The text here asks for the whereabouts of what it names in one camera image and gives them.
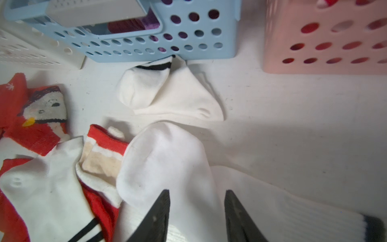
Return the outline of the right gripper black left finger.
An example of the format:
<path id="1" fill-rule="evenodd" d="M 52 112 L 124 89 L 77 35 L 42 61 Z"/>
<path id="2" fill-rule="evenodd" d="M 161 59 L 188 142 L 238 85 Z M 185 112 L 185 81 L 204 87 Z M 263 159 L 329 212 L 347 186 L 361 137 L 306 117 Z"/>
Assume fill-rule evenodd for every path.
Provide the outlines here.
<path id="1" fill-rule="evenodd" d="M 163 190 L 127 242 L 166 242 L 170 212 L 169 190 Z"/>

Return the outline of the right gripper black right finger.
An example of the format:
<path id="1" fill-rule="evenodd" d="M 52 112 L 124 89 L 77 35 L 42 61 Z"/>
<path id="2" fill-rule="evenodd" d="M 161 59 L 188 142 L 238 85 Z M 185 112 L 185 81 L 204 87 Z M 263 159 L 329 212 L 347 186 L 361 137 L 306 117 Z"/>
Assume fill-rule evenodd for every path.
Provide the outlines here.
<path id="1" fill-rule="evenodd" d="M 226 191 L 224 206 L 229 242 L 268 242 L 232 190 Z"/>

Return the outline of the white sock with black stripes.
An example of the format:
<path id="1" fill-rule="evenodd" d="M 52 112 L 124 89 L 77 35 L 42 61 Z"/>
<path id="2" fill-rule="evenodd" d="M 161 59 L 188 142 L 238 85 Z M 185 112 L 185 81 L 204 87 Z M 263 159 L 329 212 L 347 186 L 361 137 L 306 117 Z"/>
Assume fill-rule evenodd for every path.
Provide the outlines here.
<path id="1" fill-rule="evenodd" d="M 104 241 L 75 171 L 82 151 L 83 139 L 74 138 L 1 176 L 1 190 L 24 221 L 30 241 Z"/>

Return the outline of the red snowflake sock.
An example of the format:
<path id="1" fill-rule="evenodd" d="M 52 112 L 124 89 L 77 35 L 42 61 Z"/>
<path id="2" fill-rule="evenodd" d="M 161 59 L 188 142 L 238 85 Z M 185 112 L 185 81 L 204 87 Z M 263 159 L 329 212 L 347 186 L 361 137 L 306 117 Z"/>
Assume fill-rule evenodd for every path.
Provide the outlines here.
<path id="1" fill-rule="evenodd" d="M 1 85 L 1 136 L 41 156 L 70 139 L 67 109 L 60 88 L 28 88 L 25 74 L 16 73 Z"/>

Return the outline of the purple striped sock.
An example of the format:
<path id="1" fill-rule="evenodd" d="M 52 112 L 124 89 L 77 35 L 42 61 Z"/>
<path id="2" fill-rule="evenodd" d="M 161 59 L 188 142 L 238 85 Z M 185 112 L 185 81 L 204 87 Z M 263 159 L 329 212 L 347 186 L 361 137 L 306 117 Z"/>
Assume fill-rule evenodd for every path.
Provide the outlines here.
<path id="1" fill-rule="evenodd" d="M 145 17 L 109 22 L 107 25 L 113 34 L 152 30 L 159 26 L 160 23 L 151 9 Z"/>

